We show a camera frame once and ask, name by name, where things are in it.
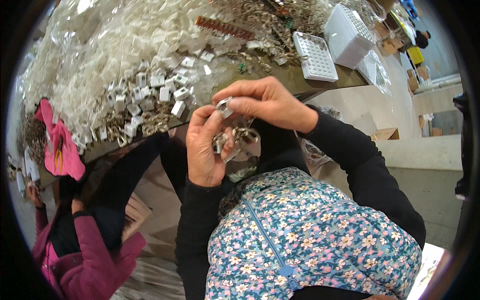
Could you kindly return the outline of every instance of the magenta sweater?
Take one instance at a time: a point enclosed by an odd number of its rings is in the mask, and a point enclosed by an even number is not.
[[[79,216],[74,223],[81,252],[62,256],[49,265],[55,276],[49,282],[63,299],[108,300],[132,273],[145,239],[137,232],[119,251],[108,252],[92,216]],[[50,231],[45,209],[37,209],[32,256],[38,268],[45,259]]]

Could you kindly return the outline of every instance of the blue floral vest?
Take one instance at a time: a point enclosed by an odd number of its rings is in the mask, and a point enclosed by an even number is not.
[[[297,168],[241,182],[220,212],[205,299],[288,299],[327,286],[402,300],[420,270],[413,237]]]

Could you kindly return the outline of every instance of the pliers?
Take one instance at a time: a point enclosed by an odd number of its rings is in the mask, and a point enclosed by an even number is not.
[[[59,173],[61,173],[61,168],[63,166],[63,155],[61,153],[62,147],[63,147],[63,136],[60,136],[59,145],[57,146],[57,151],[55,152],[55,170],[57,169],[57,159],[60,157]]]

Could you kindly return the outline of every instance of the brown comb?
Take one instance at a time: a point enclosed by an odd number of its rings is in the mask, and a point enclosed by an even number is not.
[[[195,24],[203,28],[218,30],[223,32],[224,34],[241,37],[249,41],[255,39],[255,33],[219,20],[198,16],[197,22]]]

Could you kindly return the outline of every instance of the fingernail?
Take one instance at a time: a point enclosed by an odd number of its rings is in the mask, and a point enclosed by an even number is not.
[[[240,105],[240,99],[232,98],[228,103],[227,107],[231,110],[236,110]]]
[[[223,119],[222,115],[218,110],[214,111],[210,117],[213,118],[214,120]]]

